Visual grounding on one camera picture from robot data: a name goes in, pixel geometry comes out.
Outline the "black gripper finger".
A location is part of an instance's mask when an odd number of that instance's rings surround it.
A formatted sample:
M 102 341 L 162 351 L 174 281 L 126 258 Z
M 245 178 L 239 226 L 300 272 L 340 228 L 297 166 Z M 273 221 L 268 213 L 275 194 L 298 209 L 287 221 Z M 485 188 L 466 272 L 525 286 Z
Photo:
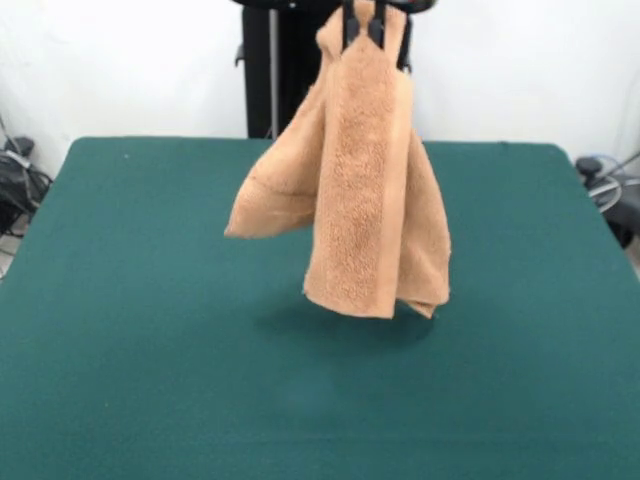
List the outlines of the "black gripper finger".
M 385 44 L 386 1 L 375 0 L 374 4 L 374 15 L 368 24 L 368 36 L 380 49 L 383 49 Z
M 360 32 L 354 0 L 343 1 L 343 48 L 347 49 Z

